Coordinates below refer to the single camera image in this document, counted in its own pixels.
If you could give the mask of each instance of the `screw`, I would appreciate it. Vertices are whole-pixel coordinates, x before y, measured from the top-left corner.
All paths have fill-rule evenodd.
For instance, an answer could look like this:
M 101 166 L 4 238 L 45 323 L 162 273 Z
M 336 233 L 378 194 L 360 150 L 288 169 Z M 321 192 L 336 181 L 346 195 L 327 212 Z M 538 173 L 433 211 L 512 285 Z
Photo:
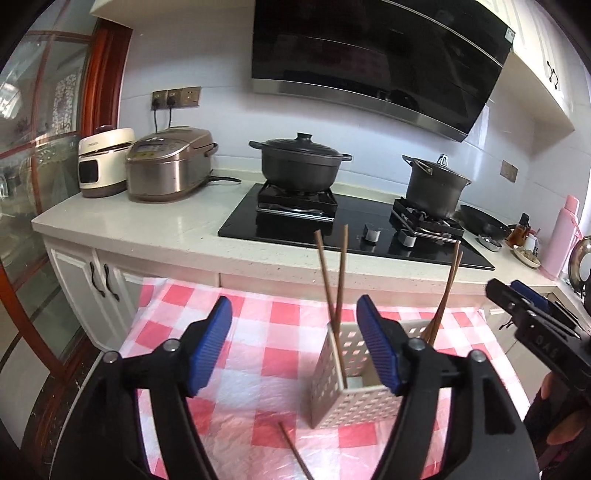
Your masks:
M 114 364 L 119 359 L 117 352 L 111 351 L 103 355 L 103 362 L 106 364 Z
M 421 350 L 425 350 L 426 344 L 420 338 L 411 338 L 408 341 L 408 346 L 416 352 L 420 352 Z
M 486 355 L 482 350 L 473 350 L 470 352 L 470 357 L 479 364 L 486 362 Z
M 176 338 L 169 338 L 164 342 L 163 348 L 167 352 L 174 352 L 178 350 L 178 347 L 181 346 L 181 342 L 179 342 Z

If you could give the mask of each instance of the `pink checkered tablecloth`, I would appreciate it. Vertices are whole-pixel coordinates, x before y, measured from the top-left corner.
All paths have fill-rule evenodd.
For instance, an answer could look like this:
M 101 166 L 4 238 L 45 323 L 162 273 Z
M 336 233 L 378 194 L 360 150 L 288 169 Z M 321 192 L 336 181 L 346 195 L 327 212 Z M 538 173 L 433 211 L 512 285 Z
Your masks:
M 372 476 L 393 420 L 338 429 L 309 427 L 309 387 L 326 336 L 326 304 L 318 301 L 214 288 L 177 280 L 147 278 L 134 327 L 120 352 L 151 352 L 168 338 L 204 319 L 220 295 L 232 302 L 233 321 L 209 385 L 188 404 L 207 454 L 222 480 L 304 478 L 277 422 L 283 421 L 316 479 L 365 480 Z M 435 309 L 378 308 L 384 317 L 430 319 Z M 344 322 L 355 321 L 345 305 Z M 435 348 L 465 356 L 486 352 L 522 418 L 528 399 L 478 309 L 446 309 Z M 442 390 L 424 476 L 439 470 L 447 431 L 450 393 Z M 139 396 L 150 468 L 166 478 L 150 398 Z

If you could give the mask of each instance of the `electrical outlet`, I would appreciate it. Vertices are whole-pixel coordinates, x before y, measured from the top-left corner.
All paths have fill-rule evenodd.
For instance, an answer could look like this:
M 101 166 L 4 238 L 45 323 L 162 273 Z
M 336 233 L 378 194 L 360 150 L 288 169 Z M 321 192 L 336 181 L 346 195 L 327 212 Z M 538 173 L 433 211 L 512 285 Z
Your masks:
M 162 110 L 162 109 L 166 108 L 166 95 L 167 95 L 166 90 L 158 90 L 156 92 L 152 92 L 152 101 L 150 103 L 150 107 L 153 106 L 155 100 L 158 100 L 158 102 L 159 102 L 158 109 Z
M 181 91 L 180 106 L 199 106 L 199 97 L 201 97 L 201 87 L 185 87 Z
M 515 183 L 517 180 L 517 167 L 503 160 L 501 165 L 501 176 L 505 177 L 511 183 Z
M 181 88 L 175 88 L 172 90 L 169 90 L 166 96 L 166 101 L 168 102 L 169 100 L 174 100 L 174 105 L 173 108 L 178 108 L 181 106 L 181 92 L 183 91 L 183 89 Z

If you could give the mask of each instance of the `wooden chopstick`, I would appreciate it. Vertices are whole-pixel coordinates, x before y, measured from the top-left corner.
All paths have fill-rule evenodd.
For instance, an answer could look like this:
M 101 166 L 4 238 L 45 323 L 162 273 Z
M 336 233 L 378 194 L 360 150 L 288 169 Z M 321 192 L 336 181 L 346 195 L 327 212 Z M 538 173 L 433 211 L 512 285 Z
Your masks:
M 435 338 L 437 337 L 437 332 L 439 331 L 439 326 L 441 325 L 441 320 L 443 319 L 443 313 L 445 312 L 447 300 L 452 290 L 452 285 L 456 278 L 457 270 L 462 261 L 462 256 L 463 252 L 460 252 L 460 242 L 456 242 L 456 246 L 454 248 L 453 262 L 452 266 L 449 269 L 449 275 L 447 276 L 447 284 L 445 291 L 443 293 L 443 297 L 441 298 L 439 307 L 437 307 L 437 311 L 435 312 L 433 320 L 431 320 L 427 328 L 421 334 L 421 339 L 431 346 L 433 346 L 433 344 L 435 343 Z
M 339 357 L 339 365 L 343 378 L 343 386 L 347 388 L 347 373 L 345 372 L 345 360 L 343 359 L 343 349 L 340 345 L 340 315 L 343 310 L 343 286 L 345 285 L 345 257 L 347 254 L 347 243 L 349 238 L 349 226 L 345 225 L 343 231 L 343 248 L 340 253 L 340 271 L 339 271 L 339 287 L 337 289 L 337 308 L 339 308 L 339 317 L 337 318 L 336 312 L 332 303 L 332 296 L 330 294 L 330 282 L 328 269 L 326 268 L 326 261 L 324 259 L 324 245 L 322 243 L 322 234 L 320 230 L 315 233 L 316 245 L 318 245 L 318 256 L 320 257 L 320 267 L 322 269 L 322 279 L 324 280 L 324 292 L 326 293 L 326 303 L 328 304 L 329 317 L 330 317 L 330 329 L 333 332 L 335 338 L 336 352 Z
M 336 291 L 335 334 L 340 333 L 340 318 L 343 314 L 343 295 L 345 290 L 345 271 L 347 269 L 347 247 L 349 242 L 349 225 L 343 227 L 343 244 L 340 249 L 339 286 Z
M 316 236 L 316 245 L 318 246 L 318 256 L 320 257 L 320 268 L 322 269 L 322 279 L 324 280 L 324 292 L 326 293 L 326 304 L 329 309 L 330 324 L 335 326 L 335 308 L 332 303 L 332 295 L 330 294 L 329 272 L 326 268 L 326 261 L 324 260 L 324 244 L 322 243 L 322 233 L 317 230 L 314 234 Z
M 308 467 L 304 463 L 304 459 L 301 457 L 300 452 L 297 451 L 296 446 L 293 444 L 293 442 L 290 439 L 290 436 L 287 434 L 287 430 L 285 429 L 285 426 L 283 425 L 282 421 L 279 422 L 279 429 L 281 430 L 281 434 L 283 435 L 283 438 L 285 439 L 287 444 L 290 446 L 290 449 L 293 452 L 295 459 L 297 460 L 298 464 L 300 465 L 300 468 L 304 472 L 304 475 L 306 476 L 306 478 L 308 480 L 314 480 L 314 477 L 312 476 L 312 474 L 308 470 Z

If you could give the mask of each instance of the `water bottle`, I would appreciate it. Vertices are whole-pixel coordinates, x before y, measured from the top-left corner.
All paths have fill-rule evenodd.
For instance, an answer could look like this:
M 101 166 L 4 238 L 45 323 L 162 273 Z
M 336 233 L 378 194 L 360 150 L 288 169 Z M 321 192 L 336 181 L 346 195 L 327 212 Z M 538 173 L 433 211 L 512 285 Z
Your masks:
M 550 243 L 540 259 L 542 273 L 551 280 L 559 278 L 575 243 L 583 238 L 577 220 L 578 210 L 579 201 L 568 195 L 564 208 L 560 210 L 556 219 Z

